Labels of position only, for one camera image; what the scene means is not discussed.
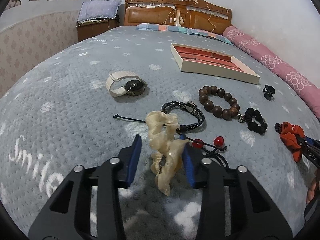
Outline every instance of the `open box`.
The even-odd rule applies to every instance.
[[[258,84],[260,76],[232,55],[182,44],[171,44],[171,52],[183,72],[236,79]]]

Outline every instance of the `cream satin scrunchie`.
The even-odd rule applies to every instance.
[[[149,128],[149,145],[157,151],[151,154],[153,163],[150,169],[156,174],[155,182],[159,190],[169,196],[170,180],[182,166],[181,154],[188,140],[174,139],[179,127],[176,114],[153,111],[147,115],[146,124]]]

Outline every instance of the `watch face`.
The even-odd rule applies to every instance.
[[[139,80],[130,80],[124,85],[129,96],[141,95],[144,92],[145,87],[145,84]]]

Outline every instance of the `gray bedspread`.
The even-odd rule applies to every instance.
[[[261,76],[260,84],[180,72],[171,43],[232,54]],[[105,81],[110,72],[120,70],[140,74],[148,83],[146,92],[112,98]],[[274,101],[263,97],[265,84],[275,87]],[[206,112],[198,101],[198,90],[204,85],[231,93],[242,114],[248,107],[259,109],[269,125],[267,132],[261,136],[237,120],[225,121]],[[119,191],[127,239],[194,239],[201,190],[189,186],[182,169],[172,179],[170,197],[163,195],[149,170],[152,151],[146,125],[113,118],[120,114],[144,119],[175,100],[191,100],[200,107],[205,123],[189,136],[208,143],[223,136],[228,146],[223,155],[231,168],[248,167],[296,234],[304,223],[307,186],[315,168],[305,158],[294,162],[274,125],[298,124],[307,136],[319,139],[320,124],[314,114],[285,82],[236,46],[181,33],[139,31],[134,26],[118,27],[65,49],[25,74],[0,99],[1,200],[15,223],[27,234],[74,166],[101,165],[140,134],[142,152],[134,183]],[[228,107],[222,98],[212,100]],[[181,124],[194,121],[187,113],[174,112]],[[94,208],[91,220],[96,234]]]

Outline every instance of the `plaid blanket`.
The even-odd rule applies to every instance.
[[[226,37],[219,34],[207,32],[204,30],[185,28],[185,27],[179,27],[179,26],[171,26],[171,25],[150,24],[150,23],[141,23],[137,26],[137,28],[138,30],[165,31],[165,32],[185,33],[190,35],[199,35],[199,36],[215,39],[218,41],[222,41],[226,44],[233,45],[232,42],[229,41]]]

